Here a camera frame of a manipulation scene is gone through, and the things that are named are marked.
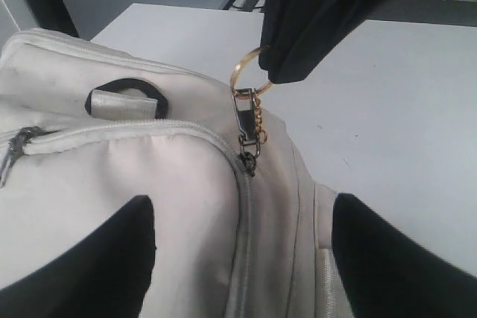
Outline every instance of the white bag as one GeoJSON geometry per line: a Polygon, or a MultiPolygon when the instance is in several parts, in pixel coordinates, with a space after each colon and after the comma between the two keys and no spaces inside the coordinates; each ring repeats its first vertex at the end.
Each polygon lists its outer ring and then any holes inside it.
{"type": "Polygon", "coordinates": [[[315,184],[267,112],[268,142],[248,175],[224,84],[33,30],[2,52],[0,113],[0,289],[146,194],[157,256],[140,317],[350,317],[330,249],[335,192],[315,184]],[[105,119],[150,107],[107,93],[92,104],[102,118],[86,112],[94,88],[125,77],[155,85],[168,119],[105,119]],[[26,127],[41,131],[18,136],[26,127]]]}

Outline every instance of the black handle loop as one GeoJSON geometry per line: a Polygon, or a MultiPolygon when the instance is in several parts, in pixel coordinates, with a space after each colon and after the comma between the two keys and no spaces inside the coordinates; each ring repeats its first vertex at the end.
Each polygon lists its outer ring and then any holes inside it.
{"type": "Polygon", "coordinates": [[[168,114],[168,101],[162,93],[150,83],[140,80],[137,78],[120,78],[118,80],[114,80],[99,87],[93,89],[86,98],[86,102],[84,103],[84,109],[91,115],[91,98],[92,93],[95,90],[101,90],[105,92],[113,92],[119,93],[126,89],[137,89],[138,91],[144,93],[148,98],[152,98],[157,100],[156,112],[155,112],[155,119],[164,119],[167,117],[168,114]]]}

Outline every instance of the metal ring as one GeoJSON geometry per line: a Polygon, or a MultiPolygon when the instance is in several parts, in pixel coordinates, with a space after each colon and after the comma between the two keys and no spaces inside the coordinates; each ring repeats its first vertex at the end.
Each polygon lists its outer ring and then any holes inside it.
{"type": "MultiPolygon", "coordinates": [[[[239,81],[239,76],[244,67],[255,57],[259,56],[262,52],[267,51],[270,46],[262,46],[261,48],[256,48],[255,50],[249,52],[241,59],[240,63],[237,64],[235,70],[233,70],[232,76],[230,76],[230,88],[232,89],[233,96],[240,100],[246,100],[249,98],[248,95],[242,95],[236,90],[236,84],[239,81]]],[[[256,90],[257,95],[268,91],[273,86],[272,82],[268,81],[265,85],[256,90]]]]}

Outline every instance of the table surface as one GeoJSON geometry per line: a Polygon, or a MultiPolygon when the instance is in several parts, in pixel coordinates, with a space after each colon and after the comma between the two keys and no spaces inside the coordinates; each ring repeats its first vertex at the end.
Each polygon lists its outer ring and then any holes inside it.
{"type": "MultiPolygon", "coordinates": [[[[261,13],[134,4],[93,42],[228,82],[261,13]]],[[[477,275],[477,28],[367,21],[263,104],[312,176],[477,275]]],[[[266,73],[255,64],[245,84],[266,73]]]]}

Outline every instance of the bag handle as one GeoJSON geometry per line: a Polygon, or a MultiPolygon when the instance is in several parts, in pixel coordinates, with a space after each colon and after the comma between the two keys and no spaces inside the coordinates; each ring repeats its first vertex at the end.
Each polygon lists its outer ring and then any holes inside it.
{"type": "Polygon", "coordinates": [[[121,78],[93,89],[86,98],[84,108],[95,118],[110,120],[164,119],[168,114],[168,101],[149,82],[137,78],[121,78]],[[146,98],[120,92],[135,89],[146,98]]]}

